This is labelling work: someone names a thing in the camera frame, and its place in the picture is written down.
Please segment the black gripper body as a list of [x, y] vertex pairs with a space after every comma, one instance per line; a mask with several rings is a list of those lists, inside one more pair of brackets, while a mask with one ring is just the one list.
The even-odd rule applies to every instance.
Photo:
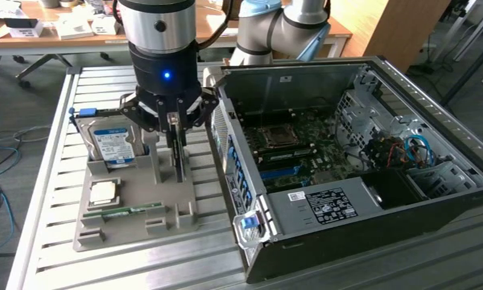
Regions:
[[162, 102], [166, 112], [189, 107], [202, 89], [197, 75], [197, 44], [166, 54], [148, 54], [129, 44], [137, 80], [136, 93], [152, 109]]

